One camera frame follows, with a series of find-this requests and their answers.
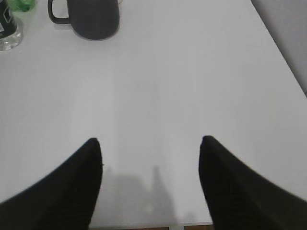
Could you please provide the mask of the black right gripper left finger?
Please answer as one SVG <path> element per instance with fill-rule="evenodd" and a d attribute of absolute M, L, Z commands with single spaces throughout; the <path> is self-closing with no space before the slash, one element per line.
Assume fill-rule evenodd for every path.
<path fill-rule="evenodd" d="M 88 139 L 46 177 L 0 205 L 2 230 L 87 230 L 102 182 L 102 153 Z"/>

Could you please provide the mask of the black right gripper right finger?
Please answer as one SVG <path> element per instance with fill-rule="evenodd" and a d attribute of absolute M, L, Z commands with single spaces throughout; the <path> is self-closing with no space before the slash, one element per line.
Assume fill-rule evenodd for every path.
<path fill-rule="evenodd" d="M 216 230 L 305 230 L 307 203 L 245 165 L 213 136 L 200 145 L 199 177 Z"/>

